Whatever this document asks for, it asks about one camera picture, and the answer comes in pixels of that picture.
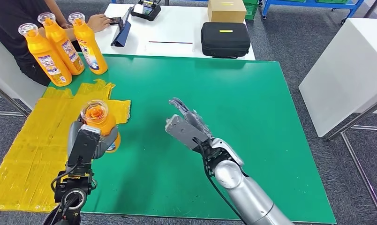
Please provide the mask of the person's right hand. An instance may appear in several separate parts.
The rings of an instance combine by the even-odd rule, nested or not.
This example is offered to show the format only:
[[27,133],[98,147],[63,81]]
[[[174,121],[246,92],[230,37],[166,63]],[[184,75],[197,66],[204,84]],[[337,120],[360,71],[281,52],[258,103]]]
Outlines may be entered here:
[[110,21],[110,18],[104,14],[96,14],[89,18],[87,25],[96,33],[109,27]]

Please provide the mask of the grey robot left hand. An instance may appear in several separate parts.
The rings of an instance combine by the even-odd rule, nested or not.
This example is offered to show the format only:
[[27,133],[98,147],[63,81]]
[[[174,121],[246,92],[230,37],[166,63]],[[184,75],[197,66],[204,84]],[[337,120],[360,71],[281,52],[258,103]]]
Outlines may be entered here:
[[[72,124],[70,125],[69,134],[68,134],[67,157],[70,156],[78,131],[83,124],[84,123],[82,121],[76,120],[76,121],[73,121]],[[104,137],[100,138],[97,148],[94,151],[93,159],[99,159],[105,154],[108,148],[116,141],[117,134],[118,134],[118,129],[115,126],[112,128],[110,134],[105,135]]]

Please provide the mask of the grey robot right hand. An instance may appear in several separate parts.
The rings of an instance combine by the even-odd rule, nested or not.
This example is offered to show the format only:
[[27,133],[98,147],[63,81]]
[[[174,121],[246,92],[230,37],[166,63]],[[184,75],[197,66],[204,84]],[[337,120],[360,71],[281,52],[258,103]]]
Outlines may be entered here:
[[196,112],[196,110],[190,110],[179,98],[173,97],[168,100],[168,103],[174,105],[183,115],[184,119],[197,128],[199,131],[204,133],[209,138],[212,138],[213,135],[209,127],[203,121],[203,118]]

